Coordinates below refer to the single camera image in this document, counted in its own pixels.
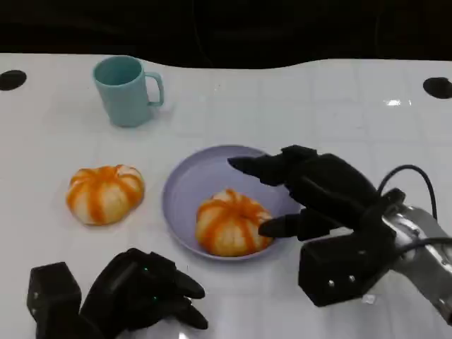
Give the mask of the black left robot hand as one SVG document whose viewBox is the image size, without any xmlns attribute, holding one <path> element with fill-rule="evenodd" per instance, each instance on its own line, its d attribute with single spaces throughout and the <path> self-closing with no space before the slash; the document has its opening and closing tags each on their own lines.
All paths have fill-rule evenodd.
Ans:
<svg viewBox="0 0 452 339">
<path fill-rule="evenodd" d="M 130 248 L 116 255 L 98 275 L 80 315 L 103 338 L 148 328 L 167 318 L 205 330 L 208 320 L 191 302 L 205 296 L 201 284 L 173 261 Z"/>
</svg>

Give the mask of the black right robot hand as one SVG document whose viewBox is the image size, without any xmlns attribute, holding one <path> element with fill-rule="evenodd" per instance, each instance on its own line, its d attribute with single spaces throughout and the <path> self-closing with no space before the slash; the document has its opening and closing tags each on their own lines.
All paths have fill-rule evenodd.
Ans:
<svg viewBox="0 0 452 339">
<path fill-rule="evenodd" d="M 305 241 L 346 227 L 362 239 L 388 242 L 395 237 L 382 221 L 367 220 L 381 200 L 375 186 L 336 155 L 291 145 L 277 155 L 231 157 L 228 163 L 262 184 L 284 186 L 289 196 L 303 206 L 298 214 L 264 222 L 258 230 L 261 236 Z"/>
</svg>

